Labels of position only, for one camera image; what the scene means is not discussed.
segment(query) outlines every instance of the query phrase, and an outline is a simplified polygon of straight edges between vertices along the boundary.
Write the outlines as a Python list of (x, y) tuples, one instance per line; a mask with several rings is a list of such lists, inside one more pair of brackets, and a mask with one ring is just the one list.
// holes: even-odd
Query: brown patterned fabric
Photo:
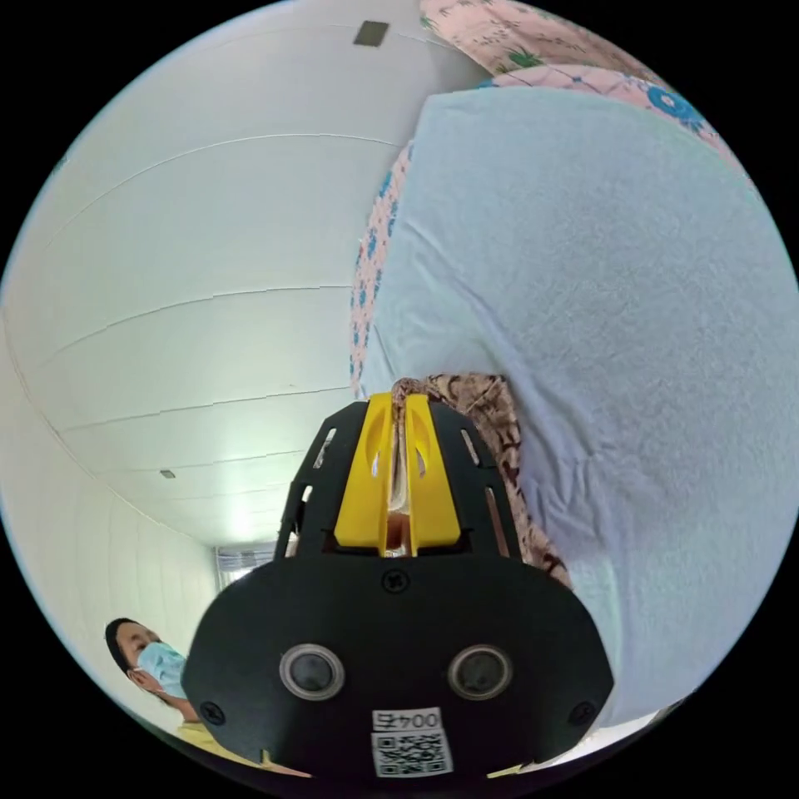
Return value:
[(483, 437), (499, 466), (510, 509), (514, 516), (522, 560), (542, 568), (571, 588), (566, 567), (543, 530), (529, 517), (527, 503), (519, 487), (521, 429), (508, 381), (501, 375), (434, 375), (426, 380), (403, 378), (391, 390), (395, 414), (395, 453), (404, 461), (404, 407), (411, 394), (427, 395), (431, 402), (444, 402), (468, 416)]

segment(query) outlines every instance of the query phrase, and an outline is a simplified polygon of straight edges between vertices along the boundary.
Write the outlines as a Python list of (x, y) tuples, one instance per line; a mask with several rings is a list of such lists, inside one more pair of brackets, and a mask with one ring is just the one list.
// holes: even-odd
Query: yellow shirt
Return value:
[[(208, 732), (208, 730), (206, 730), (206, 728), (199, 722), (183, 722), (177, 728), (177, 736), (186, 743), (190, 743), (199, 749), (204, 749), (206, 752), (210, 752), (212, 755), (226, 757), (228, 760), (232, 760), (236, 763), (243, 763), (245, 766), (253, 766), (254, 768), (258, 767), (252, 761), (245, 760), (243, 757), (239, 757), (238, 755), (233, 754), (233, 752), (228, 752), (227, 749), (221, 747), (214, 740), (214, 737)], [(266, 752), (263, 753), (261, 768), (265, 768), (270, 772), (278, 772), (280, 774), (292, 774), (295, 777), (310, 777), (310, 774), (304, 774), (303, 772), (296, 772), (291, 768), (278, 766), (269, 759), (269, 756), (266, 754)]]

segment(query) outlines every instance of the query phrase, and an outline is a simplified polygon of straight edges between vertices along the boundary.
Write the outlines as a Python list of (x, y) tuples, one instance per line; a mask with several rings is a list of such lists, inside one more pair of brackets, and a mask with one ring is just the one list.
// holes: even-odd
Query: screw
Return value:
[(219, 727), (225, 723), (225, 714), (218, 705), (213, 702), (203, 702), (200, 705), (200, 715), (214, 727)]
[(582, 727), (588, 724), (596, 714), (596, 708), (591, 702), (580, 702), (568, 715), (568, 723), (573, 727)]
[(408, 575), (398, 568), (392, 568), (383, 575), (383, 588), (389, 593), (402, 593), (409, 585)]

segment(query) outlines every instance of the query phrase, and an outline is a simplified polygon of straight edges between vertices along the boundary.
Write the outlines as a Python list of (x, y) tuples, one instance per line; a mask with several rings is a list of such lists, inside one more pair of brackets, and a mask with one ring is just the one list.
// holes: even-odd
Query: sticker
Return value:
[(439, 707), (375, 710), (372, 729), (378, 777), (432, 777), (454, 770)]

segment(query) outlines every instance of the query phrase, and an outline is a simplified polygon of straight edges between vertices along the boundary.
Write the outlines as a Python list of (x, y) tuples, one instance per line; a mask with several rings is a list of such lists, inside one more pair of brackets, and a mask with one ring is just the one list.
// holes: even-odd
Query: black device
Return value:
[[(472, 422), (423, 396), (408, 408), (406, 449), (425, 466), (409, 482), (410, 556), (386, 557), (392, 422), (378, 395), (323, 423), (274, 560), (201, 620), (183, 687), (217, 742), (247, 760), (266, 752), (320, 779), (438, 790), (565, 753), (608, 700), (593, 620), (521, 560)], [(454, 532), (441, 533), (448, 519)]]

